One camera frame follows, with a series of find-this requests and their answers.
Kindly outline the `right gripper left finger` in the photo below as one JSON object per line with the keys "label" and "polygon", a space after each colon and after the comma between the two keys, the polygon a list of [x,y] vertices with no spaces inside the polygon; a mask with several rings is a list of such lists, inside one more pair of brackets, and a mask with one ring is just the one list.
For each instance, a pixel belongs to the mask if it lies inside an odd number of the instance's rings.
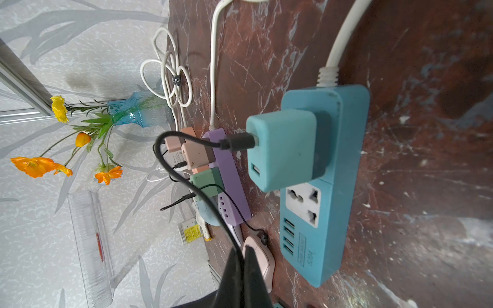
{"label": "right gripper left finger", "polygon": [[232,249],[219,288],[201,299],[181,304],[177,307],[246,307],[243,287],[243,266],[243,257],[237,250]]}

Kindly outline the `teal power strip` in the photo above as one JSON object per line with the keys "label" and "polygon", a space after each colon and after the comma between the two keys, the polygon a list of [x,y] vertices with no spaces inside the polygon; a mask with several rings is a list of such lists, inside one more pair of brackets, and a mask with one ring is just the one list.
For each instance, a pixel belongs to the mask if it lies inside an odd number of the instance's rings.
{"label": "teal power strip", "polygon": [[282,189],[280,211],[281,253],[313,287],[342,263],[370,101],[362,85],[293,90],[282,99],[282,109],[317,117],[316,177]]}

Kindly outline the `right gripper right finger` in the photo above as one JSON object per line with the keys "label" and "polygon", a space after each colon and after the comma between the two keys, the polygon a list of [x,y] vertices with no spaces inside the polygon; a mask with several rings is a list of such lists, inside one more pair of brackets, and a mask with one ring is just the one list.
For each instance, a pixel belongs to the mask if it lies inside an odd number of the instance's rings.
{"label": "right gripper right finger", "polygon": [[255,250],[245,247],[245,265],[243,269],[244,307],[268,308],[272,303],[265,286]]}

